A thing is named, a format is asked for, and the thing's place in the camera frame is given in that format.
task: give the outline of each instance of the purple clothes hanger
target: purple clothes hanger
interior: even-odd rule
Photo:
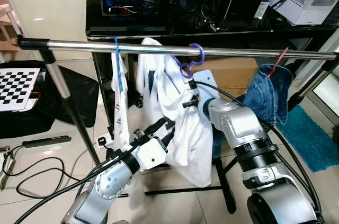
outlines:
[[[173,59],[176,61],[176,63],[179,65],[180,67],[180,72],[181,72],[181,75],[183,75],[183,77],[185,78],[191,78],[193,76],[193,70],[192,70],[192,66],[193,65],[196,65],[196,66],[200,66],[203,64],[203,62],[205,61],[205,52],[203,51],[203,48],[197,44],[197,43],[192,43],[190,44],[190,47],[195,47],[195,48],[199,48],[200,50],[200,56],[201,56],[201,59],[200,61],[191,61],[189,64],[187,63],[181,63],[175,56],[172,56]],[[186,75],[186,73],[184,72],[184,68],[187,68],[189,70],[189,73],[188,75]]]

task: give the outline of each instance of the checkerboard calibration pattern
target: checkerboard calibration pattern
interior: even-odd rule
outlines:
[[[39,68],[0,69],[0,111],[23,110]]]

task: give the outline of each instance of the blue mat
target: blue mat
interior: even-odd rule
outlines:
[[[339,147],[300,106],[288,114],[286,125],[276,125],[312,172],[339,164]]]

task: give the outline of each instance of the cardboard box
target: cardboard box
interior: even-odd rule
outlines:
[[[201,66],[193,66],[193,73],[210,69],[220,89],[247,88],[257,64],[254,58],[208,59]]]
[[[223,91],[225,91],[226,93],[229,93],[230,95],[232,95],[233,97],[239,97],[241,95],[243,95],[244,93],[246,93],[246,88],[233,88],[233,89],[222,89]],[[227,96],[219,93],[220,97],[228,100],[228,101],[231,101],[230,98],[228,98]]]

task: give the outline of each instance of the black bag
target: black bag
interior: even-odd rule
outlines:
[[[97,98],[99,95],[98,82],[65,67],[59,66],[59,68],[68,85],[74,100],[73,102],[78,106],[85,126],[92,127],[95,123]],[[58,120],[73,123],[62,104],[60,94],[52,80],[42,95],[39,109],[44,114]]]
[[[9,61],[0,64],[0,68],[41,68],[46,69],[41,61]],[[46,72],[41,91],[46,90],[51,78]],[[0,112],[0,138],[15,138],[48,131],[54,118],[42,113],[38,108],[41,98],[36,105],[25,112]]]

